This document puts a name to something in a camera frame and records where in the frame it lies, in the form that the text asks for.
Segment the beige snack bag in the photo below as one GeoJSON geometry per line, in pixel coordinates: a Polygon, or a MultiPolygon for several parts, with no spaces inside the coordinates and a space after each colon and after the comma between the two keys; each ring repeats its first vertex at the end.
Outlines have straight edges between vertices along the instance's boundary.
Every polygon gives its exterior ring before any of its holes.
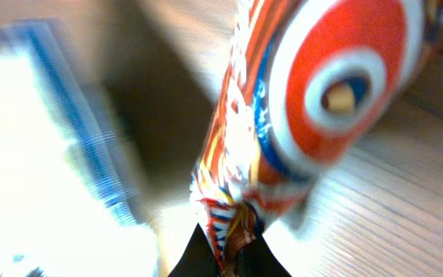
{"type": "Polygon", "coordinates": [[[103,93],[50,21],[0,28],[0,276],[155,276],[157,239],[103,93]]]}

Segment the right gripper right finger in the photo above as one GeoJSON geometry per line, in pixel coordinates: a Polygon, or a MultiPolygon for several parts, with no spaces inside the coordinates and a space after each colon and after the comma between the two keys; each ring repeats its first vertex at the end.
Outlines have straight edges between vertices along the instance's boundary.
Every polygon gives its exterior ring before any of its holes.
{"type": "Polygon", "coordinates": [[[285,267],[275,258],[262,236],[238,252],[240,277],[290,277],[285,267]]]}

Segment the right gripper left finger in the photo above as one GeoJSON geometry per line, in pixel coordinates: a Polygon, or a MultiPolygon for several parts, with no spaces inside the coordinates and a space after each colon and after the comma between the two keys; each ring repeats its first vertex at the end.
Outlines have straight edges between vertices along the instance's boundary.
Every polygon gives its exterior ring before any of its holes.
{"type": "Polygon", "coordinates": [[[200,225],[196,225],[182,257],[168,277],[219,277],[218,263],[200,225]]]}

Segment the red Top chocolate bar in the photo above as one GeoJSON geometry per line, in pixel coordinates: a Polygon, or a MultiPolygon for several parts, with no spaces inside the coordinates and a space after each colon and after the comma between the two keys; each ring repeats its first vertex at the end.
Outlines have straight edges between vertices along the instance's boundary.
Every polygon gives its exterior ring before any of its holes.
{"type": "Polygon", "coordinates": [[[427,5],[240,1],[191,201],[219,275],[297,205],[416,69],[427,5]]]}

